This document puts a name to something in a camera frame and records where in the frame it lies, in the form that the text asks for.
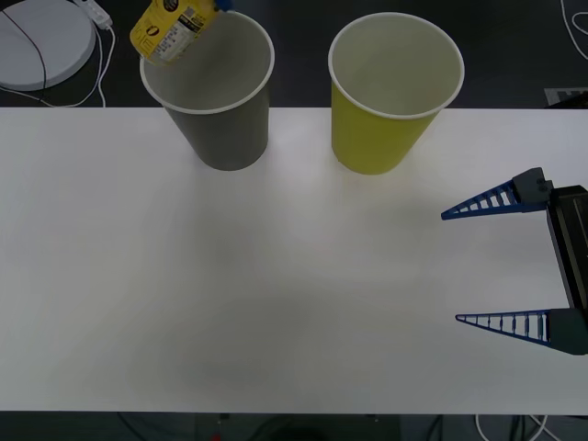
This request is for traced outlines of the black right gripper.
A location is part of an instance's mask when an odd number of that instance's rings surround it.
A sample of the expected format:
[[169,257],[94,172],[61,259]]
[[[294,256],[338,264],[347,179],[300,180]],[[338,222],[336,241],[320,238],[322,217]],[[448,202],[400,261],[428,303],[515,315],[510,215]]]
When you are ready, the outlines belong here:
[[543,169],[531,168],[447,209],[441,219],[536,212],[548,206],[549,232],[566,296],[574,309],[468,313],[455,318],[494,334],[586,356],[587,321],[582,311],[587,311],[587,190],[582,186],[552,189]]

